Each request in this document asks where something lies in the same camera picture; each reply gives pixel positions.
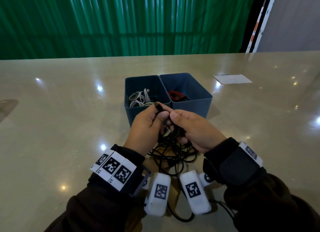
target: green backdrop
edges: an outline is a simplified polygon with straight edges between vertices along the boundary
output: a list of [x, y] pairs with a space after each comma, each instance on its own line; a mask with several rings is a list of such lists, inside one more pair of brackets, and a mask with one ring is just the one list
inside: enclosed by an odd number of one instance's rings
[[0, 59], [238, 52], [253, 0], [0, 0]]

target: gray wall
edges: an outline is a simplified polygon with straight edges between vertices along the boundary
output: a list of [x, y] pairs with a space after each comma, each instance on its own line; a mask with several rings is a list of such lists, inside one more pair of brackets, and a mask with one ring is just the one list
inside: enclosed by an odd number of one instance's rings
[[320, 50], [320, 0], [275, 0], [257, 52]]

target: paper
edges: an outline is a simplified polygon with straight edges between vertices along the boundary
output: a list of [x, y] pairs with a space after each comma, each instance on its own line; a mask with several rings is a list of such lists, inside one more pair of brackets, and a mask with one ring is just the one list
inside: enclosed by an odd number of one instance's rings
[[252, 81], [247, 79], [242, 74], [238, 74], [238, 75], [214, 75], [214, 77], [221, 84], [247, 84], [247, 83], [252, 83]]

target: glossy table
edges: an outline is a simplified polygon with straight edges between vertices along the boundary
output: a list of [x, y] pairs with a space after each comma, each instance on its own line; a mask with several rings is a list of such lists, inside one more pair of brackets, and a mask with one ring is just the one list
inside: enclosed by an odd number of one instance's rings
[[[124, 143], [126, 77], [179, 72], [213, 95], [212, 124], [246, 141], [268, 172], [320, 212], [320, 52], [10, 60], [0, 61], [0, 230], [43, 231], [86, 186], [102, 150]], [[253, 83], [220, 85], [215, 74]], [[201, 171], [202, 160], [188, 169]], [[223, 199], [224, 186], [211, 189]], [[190, 215], [183, 196], [176, 212]], [[216, 206], [188, 224], [142, 219], [142, 231], [200, 229], [236, 231]]]

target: blue storage box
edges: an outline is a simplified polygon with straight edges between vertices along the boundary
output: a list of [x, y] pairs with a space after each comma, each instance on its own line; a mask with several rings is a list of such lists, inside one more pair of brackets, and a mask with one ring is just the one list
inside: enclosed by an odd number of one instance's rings
[[159, 76], [127, 77], [124, 84], [124, 107], [130, 126], [136, 115], [148, 108], [148, 106], [130, 108], [131, 101], [129, 100], [129, 97], [132, 93], [143, 91], [145, 88], [150, 89], [148, 94], [151, 101], [159, 101], [162, 104], [170, 106], [171, 99]]
[[212, 101], [212, 95], [198, 83], [189, 73], [160, 75], [166, 91], [178, 91], [187, 96], [190, 101], [174, 102], [173, 109], [183, 109], [197, 113], [206, 118]]

